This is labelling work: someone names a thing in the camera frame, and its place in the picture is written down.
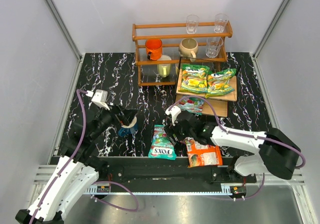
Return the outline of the blue mug cream inside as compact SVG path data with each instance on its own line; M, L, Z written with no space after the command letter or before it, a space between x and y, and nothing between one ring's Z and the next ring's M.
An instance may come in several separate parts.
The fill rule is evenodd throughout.
M124 137L125 135L135 134L138 131L137 118L134 117L132 122L128 126L121 126L118 131L118 135Z

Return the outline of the teal mint candy bag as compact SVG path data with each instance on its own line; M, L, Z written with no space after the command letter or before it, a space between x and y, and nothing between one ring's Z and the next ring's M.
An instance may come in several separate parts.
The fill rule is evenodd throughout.
M203 106L204 106L204 101L199 99L199 98L185 98L181 100L177 106L182 110L182 111L188 111L193 114L201 115Z
M148 157L152 159L175 160L176 154L173 144L164 129L164 125L155 125Z

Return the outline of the green yellow candy bag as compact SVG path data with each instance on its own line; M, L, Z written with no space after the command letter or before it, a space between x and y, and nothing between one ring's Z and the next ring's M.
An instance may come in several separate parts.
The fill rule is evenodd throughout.
M210 68L205 65L183 64L179 92L207 93L207 76Z

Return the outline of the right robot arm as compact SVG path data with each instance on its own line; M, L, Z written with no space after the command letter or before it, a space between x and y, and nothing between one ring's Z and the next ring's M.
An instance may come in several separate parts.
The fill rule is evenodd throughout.
M165 113L170 122L164 129L173 143L192 138L202 145L250 152L250 156L236 157L231 163L231 169L240 176L269 172L280 179L290 180L294 174L301 150L279 129L250 132L228 128L219 122L202 122L194 114L176 106Z

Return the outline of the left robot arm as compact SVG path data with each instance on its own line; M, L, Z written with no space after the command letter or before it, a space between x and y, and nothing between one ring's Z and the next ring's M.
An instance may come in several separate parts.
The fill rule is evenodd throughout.
M137 119L136 109L119 105L102 108L90 122L82 115L81 133L69 138L61 151L57 167L37 200L19 210L20 224L62 224L83 192L95 181L108 177L108 162L92 155L95 140L112 125L130 125Z

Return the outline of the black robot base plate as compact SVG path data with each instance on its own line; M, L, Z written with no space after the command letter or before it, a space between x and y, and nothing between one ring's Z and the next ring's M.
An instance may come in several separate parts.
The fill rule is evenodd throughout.
M202 180L212 183L255 183L255 175L240 176L227 166L200 166L189 168L187 157L171 161L147 157L89 157L84 162L99 173L99 181L123 183L131 180Z

